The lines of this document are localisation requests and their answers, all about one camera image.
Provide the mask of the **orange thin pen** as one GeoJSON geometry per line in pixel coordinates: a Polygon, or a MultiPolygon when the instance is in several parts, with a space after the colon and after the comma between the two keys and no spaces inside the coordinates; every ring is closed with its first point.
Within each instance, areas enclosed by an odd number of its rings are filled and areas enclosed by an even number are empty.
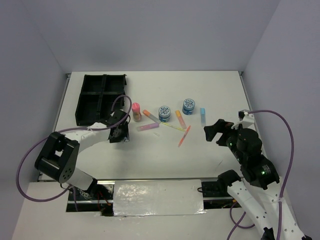
{"type": "Polygon", "coordinates": [[[184,142],[184,140],[185,140],[187,134],[189,133],[190,129],[191,129],[191,126],[189,125],[188,128],[186,129],[186,131],[184,132],[183,137],[179,141],[178,147],[180,147],[182,145],[182,143],[184,142]]]}

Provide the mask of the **yellow thin pen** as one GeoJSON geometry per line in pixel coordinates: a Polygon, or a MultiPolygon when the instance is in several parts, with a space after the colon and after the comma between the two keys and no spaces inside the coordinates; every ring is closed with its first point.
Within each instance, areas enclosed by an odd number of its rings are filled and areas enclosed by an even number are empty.
{"type": "Polygon", "coordinates": [[[160,122],[160,123],[161,123],[162,125],[164,125],[164,126],[167,126],[167,127],[170,127],[170,128],[173,128],[173,129],[182,131],[182,132],[185,132],[185,131],[186,131],[184,128],[171,125],[171,124],[169,124],[169,123],[167,123],[167,122],[160,122]]]}

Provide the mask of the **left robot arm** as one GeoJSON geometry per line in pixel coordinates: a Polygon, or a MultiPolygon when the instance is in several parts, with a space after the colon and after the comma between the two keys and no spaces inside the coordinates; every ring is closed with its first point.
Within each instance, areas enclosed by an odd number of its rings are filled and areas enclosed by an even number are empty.
{"type": "Polygon", "coordinates": [[[77,188],[82,196],[91,200],[110,194],[105,186],[88,173],[76,167],[78,155],[101,142],[118,143],[129,137],[129,115],[115,110],[106,120],[88,127],[62,134],[55,131],[45,141],[36,161],[35,168],[60,184],[77,188]]]}

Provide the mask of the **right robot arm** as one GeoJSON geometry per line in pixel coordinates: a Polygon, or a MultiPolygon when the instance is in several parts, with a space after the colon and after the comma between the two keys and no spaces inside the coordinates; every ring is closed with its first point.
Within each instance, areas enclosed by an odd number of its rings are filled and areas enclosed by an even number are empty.
{"type": "Polygon", "coordinates": [[[242,124],[219,119],[204,127],[205,137],[221,137],[219,146],[230,149],[240,164],[240,177],[234,170],[218,176],[217,190],[232,196],[250,217],[263,240],[309,240],[295,221],[287,201],[281,197],[283,181],[273,163],[262,154],[258,133],[242,124]]]}

